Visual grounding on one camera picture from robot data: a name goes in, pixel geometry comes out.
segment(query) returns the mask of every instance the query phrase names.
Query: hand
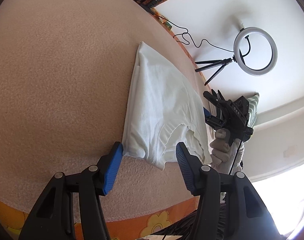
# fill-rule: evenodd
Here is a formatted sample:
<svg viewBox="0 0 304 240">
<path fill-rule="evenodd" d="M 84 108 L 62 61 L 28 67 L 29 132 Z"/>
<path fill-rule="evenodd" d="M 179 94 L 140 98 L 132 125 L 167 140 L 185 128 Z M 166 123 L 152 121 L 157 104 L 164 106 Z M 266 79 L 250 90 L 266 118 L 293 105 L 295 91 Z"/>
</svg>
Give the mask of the hand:
<svg viewBox="0 0 304 240">
<path fill-rule="evenodd" d="M 241 140 L 235 139 L 230 147 L 228 143 L 224 140 L 226 137 L 225 129 L 217 130 L 214 136 L 215 136 L 215 140 L 210 143 L 210 147 L 213 148 L 211 154 L 212 157 L 211 166 L 219 173 L 228 174 L 232 167 L 236 155 L 236 151 L 239 147 L 239 143 L 241 142 Z M 242 143 L 239 149 L 239 153 L 237 154 L 234 167 L 231 172 L 232 175 L 235 172 L 242 170 L 240 163 L 242 161 L 243 153 L 244 153 L 244 144 Z"/>
</svg>

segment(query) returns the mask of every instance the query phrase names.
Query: bright window light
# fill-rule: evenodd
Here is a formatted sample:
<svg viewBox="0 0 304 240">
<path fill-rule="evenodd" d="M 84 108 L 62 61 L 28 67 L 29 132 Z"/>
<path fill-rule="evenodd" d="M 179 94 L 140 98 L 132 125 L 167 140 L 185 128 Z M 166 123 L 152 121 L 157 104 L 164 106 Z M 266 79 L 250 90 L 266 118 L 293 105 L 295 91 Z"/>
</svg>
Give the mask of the bright window light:
<svg viewBox="0 0 304 240">
<path fill-rule="evenodd" d="M 252 184 L 279 233 L 284 235 L 293 231 L 304 212 L 304 164 Z"/>
</svg>

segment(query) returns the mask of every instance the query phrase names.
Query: folded clothing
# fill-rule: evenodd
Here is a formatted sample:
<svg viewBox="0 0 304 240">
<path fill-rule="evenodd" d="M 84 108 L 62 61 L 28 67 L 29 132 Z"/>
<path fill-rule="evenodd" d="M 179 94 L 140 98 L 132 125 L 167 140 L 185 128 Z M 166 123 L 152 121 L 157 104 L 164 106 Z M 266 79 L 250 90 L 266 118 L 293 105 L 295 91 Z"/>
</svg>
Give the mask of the folded clothing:
<svg viewBox="0 0 304 240">
<path fill-rule="evenodd" d="M 171 62 L 141 42 L 125 116 L 123 155 L 163 170 L 166 162 L 177 162 L 178 142 L 202 163 L 212 162 L 199 95 Z"/>
</svg>

